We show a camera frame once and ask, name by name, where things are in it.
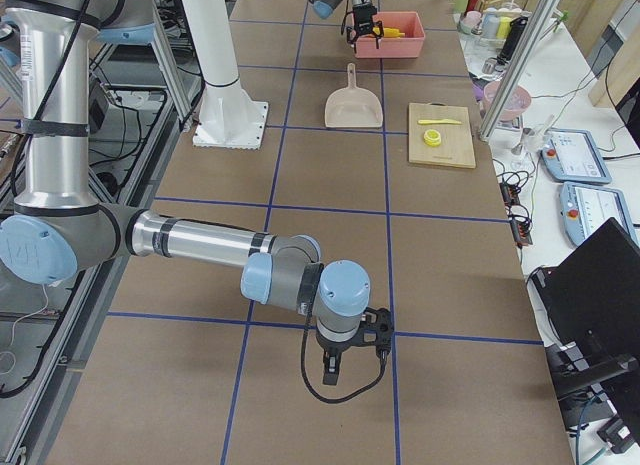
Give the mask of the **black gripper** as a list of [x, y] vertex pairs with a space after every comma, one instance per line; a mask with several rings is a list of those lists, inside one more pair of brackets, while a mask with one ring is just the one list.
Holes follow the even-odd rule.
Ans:
[[323, 353], [323, 384], [337, 384], [340, 375], [341, 355], [350, 347], [375, 348], [381, 366], [385, 367], [391, 352], [394, 324], [391, 312], [385, 308], [367, 307], [359, 321], [347, 331], [334, 331], [316, 320], [316, 339]]
[[358, 35], [372, 35], [375, 39], [376, 48], [380, 48], [379, 40], [384, 37], [384, 25], [381, 20], [374, 20], [376, 14], [377, 8], [371, 2], [353, 6], [353, 25], [347, 26], [345, 29], [346, 41], [350, 46], [355, 45]]

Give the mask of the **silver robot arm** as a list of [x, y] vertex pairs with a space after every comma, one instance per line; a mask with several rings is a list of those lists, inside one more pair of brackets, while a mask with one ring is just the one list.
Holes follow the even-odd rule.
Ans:
[[356, 48], [362, 37], [371, 37], [379, 47], [379, 40], [385, 36], [383, 22], [376, 19], [378, 9], [373, 0], [307, 0], [315, 13], [322, 19], [329, 18], [342, 3], [346, 3], [341, 22], [341, 34], [346, 42]]
[[89, 51], [92, 40], [150, 44], [154, 0], [5, 0], [20, 35], [26, 139], [25, 187], [1, 227], [1, 259], [19, 278], [50, 284], [119, 256], [157, 254], [239, 267], [249, 300], [293, 310], [316, 327], [323, 381], [339, 377], [343, 353], [372, 346], [380, 362], [393, 322], [369, 305], [357, 263], [323, 264], [317, 242], [102, 203], [88, 185]]

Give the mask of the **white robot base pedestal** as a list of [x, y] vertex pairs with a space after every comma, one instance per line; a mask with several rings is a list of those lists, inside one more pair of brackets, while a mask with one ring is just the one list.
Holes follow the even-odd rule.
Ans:
[[205, 82], [193, 144], [255, 150], [269, 105], [244, 90], [225, 0], [182, 0]]

